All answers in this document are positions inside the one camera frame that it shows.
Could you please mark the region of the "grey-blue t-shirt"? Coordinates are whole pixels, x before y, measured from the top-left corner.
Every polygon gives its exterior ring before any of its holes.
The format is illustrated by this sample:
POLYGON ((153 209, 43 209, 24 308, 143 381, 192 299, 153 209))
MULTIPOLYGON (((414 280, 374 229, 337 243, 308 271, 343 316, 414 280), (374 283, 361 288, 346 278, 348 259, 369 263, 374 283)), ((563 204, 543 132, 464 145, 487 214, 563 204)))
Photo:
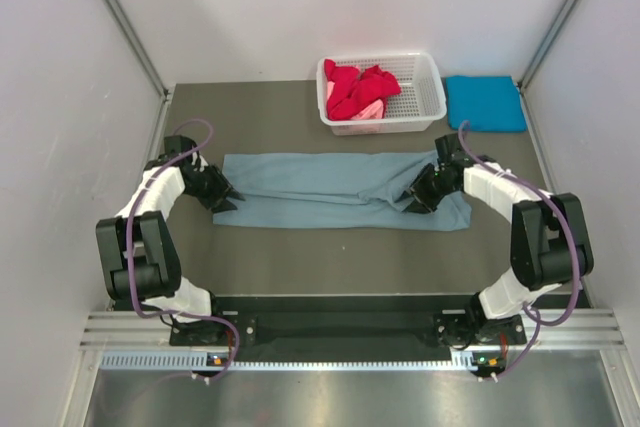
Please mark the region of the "grey-blue t-shirt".
POLYGON ((244 199, 216 213, 221 226, 281 229, 386 228, 450 232, 471 224, 460 193, 433 213, 410 213, 402 197, 436 153, 229 154, 223 174, 244 199))

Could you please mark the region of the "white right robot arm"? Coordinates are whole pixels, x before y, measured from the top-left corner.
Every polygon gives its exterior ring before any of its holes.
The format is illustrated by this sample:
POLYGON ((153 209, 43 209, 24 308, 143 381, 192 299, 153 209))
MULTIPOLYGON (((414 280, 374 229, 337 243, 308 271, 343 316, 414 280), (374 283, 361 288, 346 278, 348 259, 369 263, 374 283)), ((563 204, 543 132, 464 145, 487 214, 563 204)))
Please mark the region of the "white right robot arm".
POLYGON ((404 192, 407 211, 435 212, 443 200, 461 192, 499 213, 510 226, 510 265, 492 285, 476 293, 465 308, 466 327, 476 341, 498 336, 504 323, 519 313, 533 317, 533 303, 562 285, 571 284, 566 310, 540 326, 558 326, 573 313, 579 284, 594 267, 594 256, 581 202, 572 193, 553 194, 477 156, 463 133, 435 142, 437 161, 421 169, 404 192))

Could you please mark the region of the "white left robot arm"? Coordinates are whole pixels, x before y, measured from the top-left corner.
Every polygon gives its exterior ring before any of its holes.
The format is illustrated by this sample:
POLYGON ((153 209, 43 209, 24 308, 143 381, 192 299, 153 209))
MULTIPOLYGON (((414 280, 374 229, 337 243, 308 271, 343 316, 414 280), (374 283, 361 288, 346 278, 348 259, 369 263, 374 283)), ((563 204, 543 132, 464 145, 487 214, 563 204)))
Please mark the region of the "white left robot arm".
POLYGON ((221 169, 205 160, 194 140, 183 135, 164 139, 164 152, 147 163, 129 202, 95 229, 105 286, 114 301, 137 294, 167 320, 176 334, 195 334, 216 343, 227 321, 210 291, 182 273, 167 220, 179 197, 196 199, 212 214, 234 211, 244 197, 221 169))

